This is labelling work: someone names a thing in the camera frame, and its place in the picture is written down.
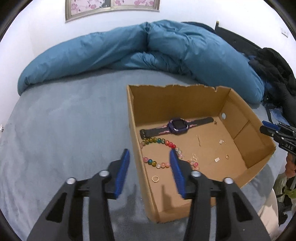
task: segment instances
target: pile of clothes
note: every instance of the pile of clothes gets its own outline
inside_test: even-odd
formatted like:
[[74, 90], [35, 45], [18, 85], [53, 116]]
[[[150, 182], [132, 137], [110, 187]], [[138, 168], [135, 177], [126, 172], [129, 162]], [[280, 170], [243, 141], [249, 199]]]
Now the pile of clothes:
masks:
[[267, 112], [282, 107], [283, 117], [296, 127], [296, 80], [289, 64], [275, 50], [263, 48], [251, 58], [249, 65], [266, 81], [264, 102]]

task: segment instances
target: pink flower pattern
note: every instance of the pink flower pattern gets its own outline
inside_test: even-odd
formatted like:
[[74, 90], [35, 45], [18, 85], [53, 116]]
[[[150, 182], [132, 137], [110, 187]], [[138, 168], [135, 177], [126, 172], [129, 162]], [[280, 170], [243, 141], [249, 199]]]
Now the pink flower pattern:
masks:
[[[111, 1], [114, 1], [115, 6], [121, 6], [121, 5], [136, 5], [136, 6], [147, 6], [147, 7], [154, 6], [154, 1], [152, 0], [111, 0]], [[110, 6], [106, 6], [105, 0], [71, 0], [71, 15], [98, 9], [101, 7], [110, 7]]]

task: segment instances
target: watch strap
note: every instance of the watch strap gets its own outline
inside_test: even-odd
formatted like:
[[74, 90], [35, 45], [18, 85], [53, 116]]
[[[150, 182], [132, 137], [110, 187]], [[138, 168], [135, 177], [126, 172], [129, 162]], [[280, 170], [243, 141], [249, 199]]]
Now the watch strap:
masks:
[[142, 140], [144, 140], [145, 138], [151, 138], [151, 137], [160, 136], [160, 135], [169, 134], [169, 133], [170, 133], [170, 130], [167, 125], [148, 129], [148, 130], [144, 130], [144, 129], [140, 130], [140, 136]]
[[207, 117], [207, 118], [203, 118], [203, 119], [187, 121], [187, 124], [188, 124], [189, 128], [192, 128], [192, 127], [208, 124], [211, 122], [214, 122], [214, 119], [212, 117]]

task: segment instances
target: wall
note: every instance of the wall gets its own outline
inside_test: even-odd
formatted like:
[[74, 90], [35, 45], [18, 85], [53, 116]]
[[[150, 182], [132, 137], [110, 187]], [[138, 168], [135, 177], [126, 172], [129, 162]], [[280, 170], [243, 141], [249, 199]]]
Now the wall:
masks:
[[[161, 0], [160, 12], [118, 11], [65, 23], [65, 0], [33, 0], [14, 20], [0, 42], [0, 125], [17, 102], [17, 80], [30, 61], [46, 49], [71, 38], [119, 26], [161, 19], [196, 21], [220, 26], [260, 47], [278, 51], [296, 71], [296, 41], [263, 0]], [[281, 28], [289, 37], [281, 34]]]

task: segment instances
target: bed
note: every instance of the bed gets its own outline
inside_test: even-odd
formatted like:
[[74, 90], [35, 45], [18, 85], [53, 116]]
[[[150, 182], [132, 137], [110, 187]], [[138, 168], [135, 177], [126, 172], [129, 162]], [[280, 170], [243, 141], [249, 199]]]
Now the bed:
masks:
[[[197, 83], [192, 75], [159, 69], [112, 68], [89, 69], [87, 73], [75, 72], [55, 80], [46, 79], [46, 74], [43, 75], [46, 81], [33, 80], [34, 84], [28, 84], [32, 80], [28, 77], [21, 83], [27, 84], [26, 90], [22, 89], [25, 85], [19, 85], [21, 97], [0, 140], [0, 209], [22, 240], [26, 240], [67, 178], [90, 178], [118, 159], [124, 148], [132, 150], [126, 85]], [[251, 107], [260, 120], [268, 120], [261, 104]], [[286, 152], [277, 148], [263, 170], [242, 188], [256, 211], [269, 196], [285, 157]], [[132, 155], [123, 193], [109, 205], [116, 240], [183, 238], [186, 218], [165, 224], [147, 219]], [[214, 240], [215, 207], [212, 214], [211, 240]], [[89, 240], [87, 226], [86, 200], [84, 240]]]

